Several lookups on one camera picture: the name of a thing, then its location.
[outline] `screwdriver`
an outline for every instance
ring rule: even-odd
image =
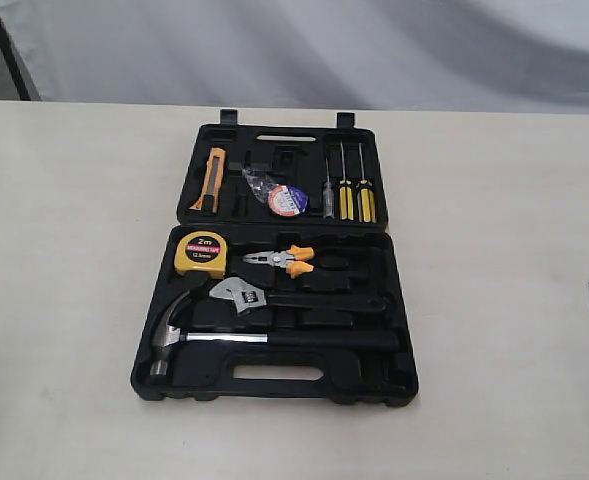
[[[334,218],[334,190],[330,181],[330,163],[325,155],[325,171],[327,179],[323,188],[323,218]]]
[[[374,209],[374,191],[372,182],[365,178],[365,167],[363,166],[363,145],[358,144],[358,155],[361,157],[361,181],[358,186],[358,220],[363,223],[375,223],[376,211]]]
[[[345,149],[343,142],[341,146],[341,163],[343,164],[343,178],[339,182],[339,200],[341,209],[341,220],[354,220],[354,192],[352,191],[352,182],[347,179],[345,172]]]

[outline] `black rubber grip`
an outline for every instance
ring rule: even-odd
[[[271,345],[291,347],[347,348],[393,352],[399,349],[393,332],[295,332],[276,331],[267,335]]]

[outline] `tape measure label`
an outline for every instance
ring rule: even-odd
[[[193,262],[207,263],[221,253],[221,244],[215,238],[201,235],[194,237],[185,246],[185,255]]]

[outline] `wrench head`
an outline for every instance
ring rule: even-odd
[[[238,314],[267,305],[265,292],[239,277],[219,282],[210,290],[210,297],[233,301]]]

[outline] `pliers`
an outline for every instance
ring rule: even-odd
[[[282,250],[280,252],[268,250],[265,252],[248,253],[243,256],[243,261],[284,268],[290,277],[296,278],[299,275],[314,270],[314,265],[306,263],[306,260],[314,258],[314,254],[312,247],[297,247],[296,245],[292,245],[288,250]]]

